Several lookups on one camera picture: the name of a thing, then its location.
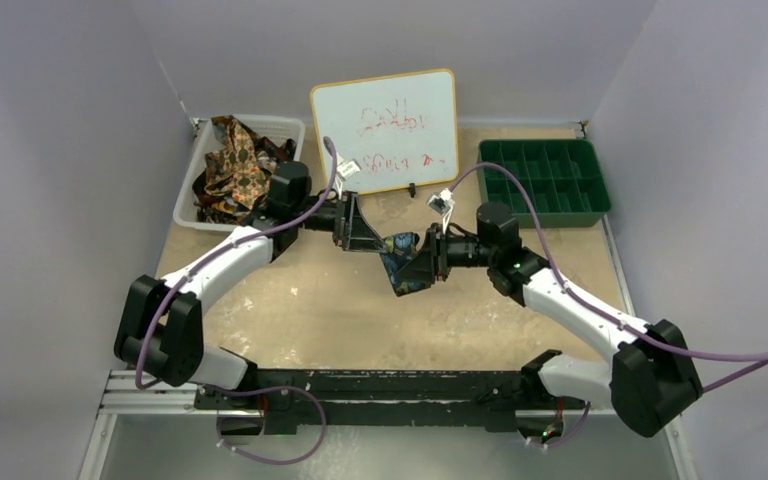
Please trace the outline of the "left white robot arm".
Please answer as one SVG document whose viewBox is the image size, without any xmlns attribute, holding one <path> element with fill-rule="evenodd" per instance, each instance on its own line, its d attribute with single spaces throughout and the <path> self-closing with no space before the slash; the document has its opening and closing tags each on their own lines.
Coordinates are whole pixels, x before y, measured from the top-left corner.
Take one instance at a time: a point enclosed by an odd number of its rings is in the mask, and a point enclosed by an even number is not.
<svg viewBox="0 0 768 480">
<path fill-rule="evenodd" d="M 210 308 L 284 253 L 300 229 L 328 232 L 344 251 L 384 252 L 383 240 L 360 211 L 357 193 L 343 188 L 360 173 L 359 164 L 333 159 L 328 187 L 318 195 L 311 192 L 304 164 L 279 165 L 267 192 L 219 245 L 178 271 L 160 279 L 142 275 L 130 285 L 113 351 L 137 368 L 138 387 L 147 387 L 144 375 L 171 386 L 207 384 L 219 387 L 232 408 L 249 407 L 258 395 L 258 382 L 247 375 L 253 365 L 206 345 L 203 317 Z"/>
</svg>

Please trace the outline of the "blue floral necktie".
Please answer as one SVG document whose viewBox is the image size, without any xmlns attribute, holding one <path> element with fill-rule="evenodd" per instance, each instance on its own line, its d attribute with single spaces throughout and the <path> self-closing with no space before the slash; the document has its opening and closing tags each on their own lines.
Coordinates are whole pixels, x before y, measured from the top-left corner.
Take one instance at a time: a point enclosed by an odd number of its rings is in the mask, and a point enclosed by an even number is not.
<svg viewBox="0 0 768 480">
<path fill-rule="evenodd" d="M 428 283 L 403 281 L 396 278 L 396 273 L 407 265 L 418 252 L 419 235 L 414 232 L 402 232 L 383 239 L 385 251 L 380 253 L 389 283 L 397 297 L 417 293 L 431 287 Z"/>
</svg>

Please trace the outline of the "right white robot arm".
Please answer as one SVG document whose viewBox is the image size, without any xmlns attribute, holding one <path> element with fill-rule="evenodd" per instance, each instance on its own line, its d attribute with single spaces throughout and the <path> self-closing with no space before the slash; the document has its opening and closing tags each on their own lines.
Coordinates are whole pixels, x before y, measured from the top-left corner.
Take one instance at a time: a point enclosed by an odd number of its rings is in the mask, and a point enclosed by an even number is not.
<svg viewBox="0 0 768 480">
<path fill-rule="evenodd" d="M 394 277 L 430 286 L 454 267 L 483 267 L 502 296 L 554 320 L 598 353 L 597 362 L 551 355 L 521 381 L 529 404 L 544 407 L 557 397 L 573 397 L 610 406 L 629 429 L 651 438 L 702 396 L 676 325 L 649 324 L 617 311 L 557 274 L 523 245 L 518 221 L 504 204 L 480 205 L 476 227 L 474 234 L 453 235 L 433 224 Z"/>
</svg>

